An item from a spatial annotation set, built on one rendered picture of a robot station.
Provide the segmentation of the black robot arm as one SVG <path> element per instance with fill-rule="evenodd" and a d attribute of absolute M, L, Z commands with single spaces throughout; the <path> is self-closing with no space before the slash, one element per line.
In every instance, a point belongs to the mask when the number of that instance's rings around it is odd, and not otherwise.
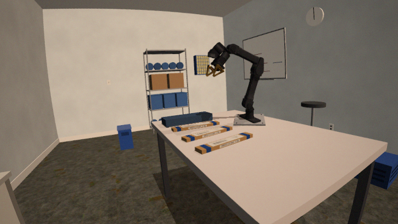
<path fill-rule="evenodd" d="M 250 69 L 251 75 L 250 75 L 248 89 L 242 100 L 242 106 L 246 108 L 245 110 L 246 116 L 245 114 L 241 114 L 239 116 L 252 123 L 261 122 L 260 119 L 254 117 L 253 99 L 257 83 L 264 72 L 264 58 L 255 56 L 243 50 L 236 44 L 230 44 L 227 47 L 225 47 L 222 45 L 221 42 L 218 42 L 213 47 L 213 49 L 210 49 L 210 51 L 208 52 L 208 57 L 214 58 L 213 62 L 223 63 L 224 60 L 225 61 L 228 60 L 230 54 L 237 55 L 253 64 Z"/>

